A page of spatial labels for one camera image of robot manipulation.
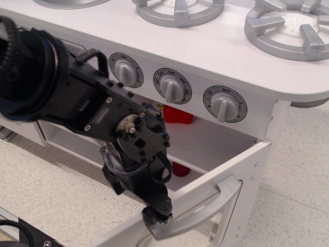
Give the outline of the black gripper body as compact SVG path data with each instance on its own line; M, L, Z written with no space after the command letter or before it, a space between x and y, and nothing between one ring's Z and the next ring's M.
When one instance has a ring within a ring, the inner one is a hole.
M117 195L126 190L130 191L141 199L147 205L146 207L154 208L158 212L157 223L166 224L172 219L172 203L164 184L155 183L146 174L119 178L106 166L103 166L102 172Z

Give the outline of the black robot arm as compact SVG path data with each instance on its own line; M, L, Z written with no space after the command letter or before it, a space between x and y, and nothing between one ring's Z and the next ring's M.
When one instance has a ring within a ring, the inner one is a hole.
M147 226L172 216L169 135L162 115L109 79L106 56L79 56L45 31L19 29L1 17L1 114L9 120L44 120L104 141L103 173L117 194L125 190L146 208Z

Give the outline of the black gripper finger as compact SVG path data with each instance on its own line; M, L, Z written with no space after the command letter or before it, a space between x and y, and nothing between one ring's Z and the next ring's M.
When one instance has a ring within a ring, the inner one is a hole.
M146 207L142 210L142 217L146 227L153 226L158 222L158 212L152 207Z

